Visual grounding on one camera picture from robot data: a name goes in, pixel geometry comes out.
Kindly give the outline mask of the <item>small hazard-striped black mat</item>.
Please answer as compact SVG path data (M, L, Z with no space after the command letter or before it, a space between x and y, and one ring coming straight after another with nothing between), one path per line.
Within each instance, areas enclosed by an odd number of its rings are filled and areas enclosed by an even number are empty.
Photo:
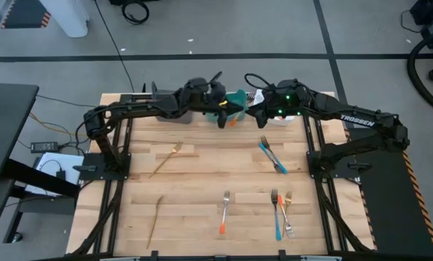
M45 28L50 19L51 14L39 0L12 0L1 23L1 28Z

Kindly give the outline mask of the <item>grey plastic bin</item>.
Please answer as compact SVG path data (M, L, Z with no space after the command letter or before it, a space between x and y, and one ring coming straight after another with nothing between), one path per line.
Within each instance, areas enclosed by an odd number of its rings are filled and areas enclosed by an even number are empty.
M171 90L158 89L155 82L152 82L152 98L153 99L162 99L165 96L171 95L173 93L174 93L174 91L171 91ZM167 119L167 118L158 117L158 116L156 116L156 118L160 122L189 124L192 122L193 114L192 114L192 112L186 112L180 118L176 118L176 119Z

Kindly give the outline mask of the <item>large hazard-striped black mat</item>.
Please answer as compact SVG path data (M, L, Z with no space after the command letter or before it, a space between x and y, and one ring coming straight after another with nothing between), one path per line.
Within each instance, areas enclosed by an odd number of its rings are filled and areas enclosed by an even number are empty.
M360 154L374 244L386 254L433 257L433 133L418 130L406 152Z

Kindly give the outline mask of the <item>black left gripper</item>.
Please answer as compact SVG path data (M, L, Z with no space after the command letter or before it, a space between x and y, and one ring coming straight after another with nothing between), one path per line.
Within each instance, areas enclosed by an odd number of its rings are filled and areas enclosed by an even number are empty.
M216 122L219 128L225 128L227 117L228 117L228 113L226 109L228 104L229 102L223 106L219 106L218 104L217 110L213 112L214 116L217 118ZM239 112L244 113L246 111L245 108L247 108L247 104L244 101L240 101L240 100L231 101L230 104L232 107L241 107L241 108L230 109L230 113L239 113Z

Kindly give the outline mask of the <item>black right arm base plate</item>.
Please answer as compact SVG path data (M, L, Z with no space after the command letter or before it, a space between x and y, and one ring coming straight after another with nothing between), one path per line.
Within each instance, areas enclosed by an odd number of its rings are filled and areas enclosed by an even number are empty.
M319 165L319 152L307 152L306 157L313 178L319 174L331 178L359 178L362 173L372 168L371 163L358 161L355 156L342 158L332 169L323 169Z

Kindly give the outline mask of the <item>black power adapter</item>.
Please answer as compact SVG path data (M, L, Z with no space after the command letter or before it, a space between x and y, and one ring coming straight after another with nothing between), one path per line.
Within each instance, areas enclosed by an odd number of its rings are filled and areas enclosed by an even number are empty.
M30 144L30 151L32 154L58 152L59 144L56 141L32 142Z

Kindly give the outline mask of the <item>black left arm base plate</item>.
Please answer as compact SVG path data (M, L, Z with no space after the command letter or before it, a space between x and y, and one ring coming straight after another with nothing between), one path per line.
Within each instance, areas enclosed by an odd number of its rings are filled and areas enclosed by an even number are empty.
M131 166L131 154L120 155L122 165L119 169L107 165L101 154L87 154L81 165L73 166L84 181L122 181L128 179Z

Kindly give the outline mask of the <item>gold knife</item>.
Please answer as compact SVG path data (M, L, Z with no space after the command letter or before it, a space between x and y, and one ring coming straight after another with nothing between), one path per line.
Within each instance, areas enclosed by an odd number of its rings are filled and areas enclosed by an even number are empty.
M154 228L155 228L155 225L156 225L156 222L157 222L157 216L158 216L158 212L159 212L159 206L160 206L160 203L161 203L163 197L164 197L164 195L160 196L160 198L157 200L157 202L155 204L155 213L154 213L154 217L152 219L152 226L151 226L150 231L149 231L146 249L148 249L149 246L150 246L150 244L151 244L152 235L154 233Z

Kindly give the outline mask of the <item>black desk leg frame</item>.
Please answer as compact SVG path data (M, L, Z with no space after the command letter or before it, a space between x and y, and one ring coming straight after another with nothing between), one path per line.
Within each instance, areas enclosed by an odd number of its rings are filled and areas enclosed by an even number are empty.
M70 198L76 198L79 193L78 185L63 181L13 159L8 159L6 163L0 166L0 217L6 208L15 181Z

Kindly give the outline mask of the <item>blue-handled dark fork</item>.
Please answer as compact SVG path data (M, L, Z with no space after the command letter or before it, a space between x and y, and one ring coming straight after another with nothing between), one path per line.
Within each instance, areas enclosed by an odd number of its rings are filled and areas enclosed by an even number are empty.
M264 147L277 159L278 163L280 164L282 170L284 171L284 173L282 174L287 174L287 170L285 169L285 167L280 163L279 159L276 157L276 155L273 153L273 151L270 148L270 144L267 141L267 138L265 136L261 136L260 137L260 143L262 143L264 145Z
M273 188L271 190L271 202L272 202L273 207L274 207L276 240L280 241L280 240L282 240L282 235L281 235L281 229L280 229L280 225L279 225L279 214L278 214L278 210L277 210L278 191L276 188Z
M269 158L269 160L273 163L273 168L277 173L284 173L277 159L264 147L262 143L259 143L258 146L262 149L265 155Z

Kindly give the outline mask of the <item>teal plastic bin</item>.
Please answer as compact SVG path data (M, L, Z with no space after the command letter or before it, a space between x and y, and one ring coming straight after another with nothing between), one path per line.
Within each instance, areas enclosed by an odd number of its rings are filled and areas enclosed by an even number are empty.
M229 125L235 125L237 120L242 120L244 118L245 110L248 108L247 106L247 93L241 89L236 92L230 92L226 94L226 98L229 102L233 102L240 106L243 106L243 110L241 112L237 112L235 114L229 115L227 119L227 123Z

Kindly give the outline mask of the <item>white plastic bin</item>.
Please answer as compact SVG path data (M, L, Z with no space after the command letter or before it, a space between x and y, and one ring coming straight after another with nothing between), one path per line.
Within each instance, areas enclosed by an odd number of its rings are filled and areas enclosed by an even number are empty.
M252 105L259 104L264 101L264 96L262 94L261 90L256 90L255 96L252 102ZM291 122L295 120L295 116L275 116L274 118L268 118L268 123L273 125L280 125L280 126L288 126Z

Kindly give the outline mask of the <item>white paper sheet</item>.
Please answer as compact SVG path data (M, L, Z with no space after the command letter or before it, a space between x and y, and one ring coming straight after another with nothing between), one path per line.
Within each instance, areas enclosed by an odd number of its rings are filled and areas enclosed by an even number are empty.
M65 181L78 185L80 172L75 170L74 167L80 166L82 163L83 156L47 152L42 155L36 164L36 169L55 178L57 178L57 171L64 170L66 172Z

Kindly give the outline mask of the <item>white column base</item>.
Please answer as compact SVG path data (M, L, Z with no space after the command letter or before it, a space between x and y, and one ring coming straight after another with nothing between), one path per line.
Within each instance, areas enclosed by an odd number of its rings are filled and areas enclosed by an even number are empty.
M90 17L81 0L39 0L70 38L88 35Z

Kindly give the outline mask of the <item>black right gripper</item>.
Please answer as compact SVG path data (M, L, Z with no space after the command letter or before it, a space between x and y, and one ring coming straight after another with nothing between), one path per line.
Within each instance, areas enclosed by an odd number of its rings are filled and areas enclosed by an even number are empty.
M250 116L255 116L258 128L264 128L272 117L271 109L264 103L248 107L246 113Z

